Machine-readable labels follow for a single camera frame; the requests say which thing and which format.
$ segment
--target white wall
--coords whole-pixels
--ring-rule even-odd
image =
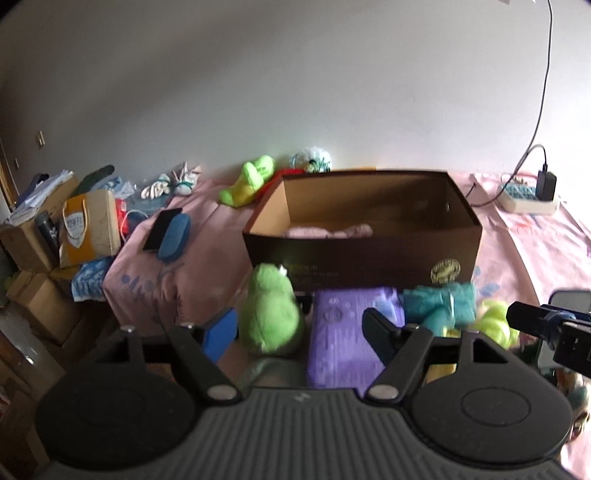
[[[591,4],[554,3],[539,139],[581,179]],[[507,171],[534,126],[547,27],[545,0],[22,0],[0,24],[0,136],[20,187],[315,144],[339,166]]]

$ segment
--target black charger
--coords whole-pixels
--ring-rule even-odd
[[[542,202],[551,202],[554,200],[554,191],[556,190],[556,175],[548,171],[548,164],[538,172],[538,182],[535,184],[535,196]]]

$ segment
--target power strip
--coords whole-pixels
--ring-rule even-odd
[[[542,202],[535,196],[535,187],[521,183],[510,183],[499,196],[498,202],[509,213],[535,213],[553,215],[560,201],[555,195],[551,202]]]

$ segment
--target stack of papers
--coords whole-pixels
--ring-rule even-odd
[[[8,223],[12,226],[17,226],[25,223],[32,218],[35,218],[39,212],[43,202],[47,200],[56,188],[62,183],[70,180],[74,176],[74,172],[70,170],[62,170],[59,174],[49,177],[46,181],[40,183],[35,187],[35,190],[22,202],[16,210],[8,217]]]

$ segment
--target purple package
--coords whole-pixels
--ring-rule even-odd
[[[356,388],[363,395],[382,372],[382,362],[361,331],[369,307],[394,325],[404,325],[404,309],[393,288],[316,292],[307,373],[311,388]]]

